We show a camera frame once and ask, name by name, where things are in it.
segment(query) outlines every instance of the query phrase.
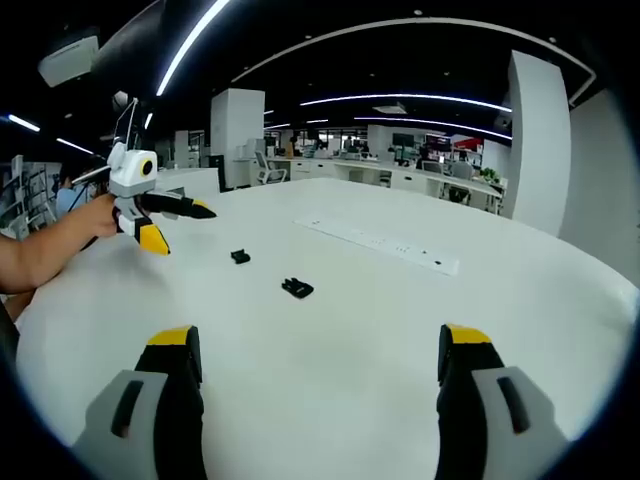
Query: black ceiling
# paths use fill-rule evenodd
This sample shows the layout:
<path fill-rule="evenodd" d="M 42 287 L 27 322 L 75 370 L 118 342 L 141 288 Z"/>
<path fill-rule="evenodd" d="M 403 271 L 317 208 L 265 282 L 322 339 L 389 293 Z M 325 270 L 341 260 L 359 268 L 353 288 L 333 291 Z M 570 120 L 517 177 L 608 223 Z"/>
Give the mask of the black ceiling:
<path fill-rule="evenodd" d="M 0 114 L 14 113 L 43 128 L 42 134 L 24 131 L 4 122 L 0 125 L 0 161 L 24 150 L 64 160 L 75 151 L 51 142 L 60 136 L 103 153 L 107 144 L 99 137 L 112 131 L 115 113 L 110 95 L 123 89 L 140 96 L 155 111 L 150 137 L 176 129 L 206 129 L 212 95 L 229 86 L 266 91 L 266 108 L 275 112 L 271 124 L 294 126 L 329 118 L 326 125 L 356 124 L 354 116 L 383 116 L 373 106 L 389 101 L 349 101 L 300 107 L 304 101 L 332 96 L 368 93 L 428 93 L 502 104 L 508 91 L 507 70 L 512 49 L 557 64 L 563 71 L 567 92 L 574 93 L 588 78 L 587 72 L 563 57 L 529 41 L 499 32 L 456 25 L 386 26 L 341 35 L 315 43 L 274 60 L 235 83 L 246 68 L 306 40 L 342 28 L 400 18 L 451 17 L 473 19 L 514 28 L 538 38 L 554 37 L 557 46 L 587 62 L 589 51 L 570 18 L 548 9 L 521 12 L 486 4 L 434 6 L 424 0 L 398 0 L 384 7 L 373 2 L 325 0 L 231 0 L 189 51 L 165 95 L 155 90 L 164 69 L 211 0 L 172 1 L 158 4 L 162 21 L 153 41 L 135 55 L 122 55 L 109 78 L 79 80 L 49 88 L 37 72 L 37 64 L 61 39 L 87 28 L 99 30 L 103 46 L 121 27 L 152 2 L 42 2 L 17 5 L 5 15 L 0 33 L 5 65 L 4 95 Z M 30 10 L 37 8 L 38 14 Z M 27 41 L 18 41 L 28 34 Z M 596 83 L 584 98 L 601 87 Z M 496 130 L 497 111 L 432 100 L 400 100 L 408 116 Z M 67 113 L 73 116 L 65 119 Z"/>

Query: small black object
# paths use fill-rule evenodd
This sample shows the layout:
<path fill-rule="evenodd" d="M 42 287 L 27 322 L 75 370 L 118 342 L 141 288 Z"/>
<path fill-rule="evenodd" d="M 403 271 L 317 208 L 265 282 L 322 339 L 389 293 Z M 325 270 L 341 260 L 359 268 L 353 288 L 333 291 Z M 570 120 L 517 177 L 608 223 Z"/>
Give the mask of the small black object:
<path fill-rule="evenodd" d="M 231 258 L 236 261 L 236 265 L 241 265 L 251 260 L 251 257 L 244 253 L 244 249 L 238 250 L 237 252 L 231 252 Z"/>
<path fill-rule="evenodd" d="M 289 292 L 296 298 L 307 297 L 311 294 L 311 292 L 313 292 L 313 287 L 311 285 L 301 282 L 297 278 L 285 278 L 284 283 L 282 284 L 282 288 L 284 288 L 287 292 Z"/>

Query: human hand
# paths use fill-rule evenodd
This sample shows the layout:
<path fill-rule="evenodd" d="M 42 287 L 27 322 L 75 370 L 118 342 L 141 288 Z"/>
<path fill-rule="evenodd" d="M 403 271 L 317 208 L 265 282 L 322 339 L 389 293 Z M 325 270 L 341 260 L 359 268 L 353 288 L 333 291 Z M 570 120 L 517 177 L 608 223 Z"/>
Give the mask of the human hand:
<path fill-rule="evenodd" d="M 81 207 L 96 237 L 111 237 L 117 232 L 112 215 L 114 199 L 111 194 L 100 195 Z"/>

